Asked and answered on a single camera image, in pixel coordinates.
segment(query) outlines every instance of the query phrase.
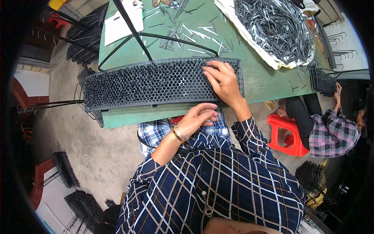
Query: workbench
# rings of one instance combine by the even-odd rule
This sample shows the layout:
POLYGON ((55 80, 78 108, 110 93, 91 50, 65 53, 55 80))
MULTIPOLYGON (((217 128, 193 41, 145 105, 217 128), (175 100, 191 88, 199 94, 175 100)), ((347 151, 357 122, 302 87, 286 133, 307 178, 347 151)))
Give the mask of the workbench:
MULTIPOLYGON (((146 0, 143 1, 143 13, 146 17, 147 15, 153 14, 157 10, 146 13, 149 10, 152 10, 152 1, 146 0)), ((186 11, 193 10, 202 4, 199 0, 189 0, 186 11)), ((170 15, 173 15, 174 9, 164 7, 164 10, 167 10, 170 15)), ((113 16, 117 12, 117 8, 114 5, 113 1, 109 2, 108 10, 105 16, 105 19, 113 16)), ((192 11, 192 14, 182 12, 180 16, 176 19, 178 32, 180 31, 182 24, 187 28, 199 31, 209 37, 216 39, 219 42, 223 42, 223 45, 227 47, 227 53, 222 53, 221 57, 223 58, 237 58, 242 62, 243 70, 243 79, 244 79, 244 89, 245 89, 245 99, 247 103, 255 103, 260 101, 274 100, 286 97, 299 96, 303 94, 313 93, 314 91, 310 86, 309 73, 303 72, 302 69, 287 69, 282 67, 281 69, 274 70, 271 68, 261 57, 256 53, 256 51, 239 35, 240 45, 238 43, 238 38, 236 35, 235 26, 226 19, 221 18, 221 11, 214 4, 214 1, 206 1, 198 10, 192 11), (204 31, 203 29, 198 29, 197 27, 207 27, 213 26, 212 23, 209 23, 214 17, 213 20, 215 25, 216 33, 218 36, 204 31), (225 39, 231 43, 233 42, 232 52, 229 48, 225 39), (293 87, 299 87, 293 90, 290 87, 290 83, 293 87)), ((168 27, 151 27, 150 26, 164 23, 164 25, 176 27, 171 23, 168 15, 164 16, 162 12, 151 16, 148 19, 143 20, 144 31, 145 33, 153 33, 166 36, 168 31, 171 28, 168 27)), ((185 29, 182 30, 182 33, 191 36, 185 29)), ((123 39, 120 39, 108 46, 104 45, 104 35, 105 35, 105 25, 102 30, 101 42, 100 42, 100 52, 99 52, 99 63, 101 63, 105 57, 118 45, 123 39)), ((197 35, 193 36, 193 39, 196 40, 197 44, 203 45, 205 47, 214 49, 218 51, 219 45, 213 42, 212 40, 202 38, 197 35)), ((143 37, 143 41, 146 40, 147 44, 150 44, 156 38, 152 37, 143 37)), ((185 58, 192 56, 206 56, 206 54, 199 54, 196 52, 188 51, 187 49, 194 49, 201 51, 202 49, 193 47, 190 45, 184 45, 183 51, 180 51, 179 47, 174 43, 175 51, 169 51, 166 49, 159 48, 159 41, 156 41, 152 44, 148 50, 152 56, 153 60, 166 59, 166 58, 185 58)), ((319 64, 322 67, 329 68, 328 60, 325 55, 322 54, 318 46, 316 46, 316 58, 319 64)), ((143 50, 140 45, 137 43, 135 38, 130 39, 125 45, 123 45, 118 51, 116 51, 102 66, 102 70, 112 69, 119 66, 124 66, 127 64, 139 63, 148 61, 146 55, 143 55, 143 50)), ((121 109, 111 109, 107 112, 103 112, 103 120, 105 128, 116 128, 130 124, 136 124, 140 122, 147 122, 162 118, 168 118, 178 115, 184 115, 191 107, 196 104, 164 104, 158 105, 157 107, 151 106, 141 106, 141 107, 127 107, 121 109)))

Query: white paper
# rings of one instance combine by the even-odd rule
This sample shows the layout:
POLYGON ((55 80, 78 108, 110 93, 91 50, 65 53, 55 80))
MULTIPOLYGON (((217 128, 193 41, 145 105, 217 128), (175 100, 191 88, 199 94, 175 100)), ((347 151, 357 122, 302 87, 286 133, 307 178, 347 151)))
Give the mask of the white paper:
MULTIPOLYGON (((137 32, 143 31, 143 17, 142 17, 142 5, 134 6, 132 1, 123 1, 123 7, 125 8, 132 24, 137 32)), ((132 34, 129 26, 122 18, 121 14, 117 11, 115 15, 105 20, 105 40, 104 45, 107 46, 121 38, 124 38, 132 34)))
MULTIPOLYGON (((281 66, 287 68, 294 68, 302 63, 300 61, 293 61, 289 64, 284 64, 274 55, 269 55, 265 50, 263 50, 258 44, 256 44, 253 40, 247 29, 244 25, 239 21, 238 17, 235 14, 234 10, 234 0, 214 0, 216 6, 225 14, 225 16, 231 20, 231 22, 235 25, 236 29, 240 33, 240 35, 248 42, 248 44, 256 50, 259 56, 272 68, 275 70, 281 68, 281 66)), ((303 65, 309 64, 314 58, 314 54, 307 59, 307 62, 303 65)))

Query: hand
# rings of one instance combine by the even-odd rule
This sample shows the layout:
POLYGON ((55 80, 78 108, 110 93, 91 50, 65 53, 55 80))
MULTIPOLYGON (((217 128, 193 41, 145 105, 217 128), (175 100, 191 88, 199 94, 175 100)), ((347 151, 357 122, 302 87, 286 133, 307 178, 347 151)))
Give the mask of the hand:
POLYGON ((231 107, 237 103, 241 103, 243 97, 240 94, 237 77, 232 66, 228 63, 216 60, 207 62, 206 64, 218 68, 218 70, 216 70, 212 67, 203 67, 203 70, 214 92, 222 101, 231 107))
POLYGON ((201 103, 191 108, 187 114, 179 121, 179 131, 189 139, 200 126, 213 126, 212 122, 217 121, 218 113, 214 110, 218 106, 213 103, 201 103))
POLYGON ((337 89, 337 92, 334 93, 334 100, 336 104, 340 106, 341 85, 338 82, 336 82, 336 89, 337 89))
POLYGON ((365 111, 364 110, 360 110, 358 112, 358 115, 357 115, 357 118, 356 118, 356 123, 358 125, 358 127, 361 129, 363 126, 365 126, 365 122, 364 122, 364 115, 365 115, 365 111))

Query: woman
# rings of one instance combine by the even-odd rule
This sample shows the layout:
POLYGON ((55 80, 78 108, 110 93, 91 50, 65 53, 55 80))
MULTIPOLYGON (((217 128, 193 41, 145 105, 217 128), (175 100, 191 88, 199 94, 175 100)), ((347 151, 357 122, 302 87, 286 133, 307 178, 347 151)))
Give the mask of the woman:
POLYGON ((361 136, 364 111, 360 111, 357 124, 346 119, 340 104, 341 85, 336 83, 335 107, 322 109, 316 93, 303 95, 305 106, 299 97, 286 98, 286 109, 279 108, 281 117, 294 118, 301 141, 311 156, 333 158, 346 154, 361 136))
POLYGON ((191 108, 177 126, 140 124, 140 137, 151 147, 141 145, 145 161, 130 180, 117 233, 296 232, 306 195, 267 147, 233 68, 207 65, 218 68, 203 73, 234 111, 232 130, 242 151, 212 103, 191 108))

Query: bracelet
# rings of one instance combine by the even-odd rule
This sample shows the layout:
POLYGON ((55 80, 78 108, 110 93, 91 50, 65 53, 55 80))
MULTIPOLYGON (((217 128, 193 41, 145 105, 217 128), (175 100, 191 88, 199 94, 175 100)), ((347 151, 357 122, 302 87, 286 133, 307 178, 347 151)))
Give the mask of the bracelet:
POLYGON ((184 140, 184 142, 187 142, 188 141, 187 138, 182 134, 182 132, 179 130, 178 126, 175 126, 174 128, 177 130, 178 135, 182 138, 182 140, 184 140))
POLYGON ((171 126, 171 130, 173 131, 175 137, 178 138, 178 140, 180 140, 182 142, 182 144, 184 144, 184 141, 177 135, 177 133, 175 132, 175 129, 176 129, 176 127, 171 126))

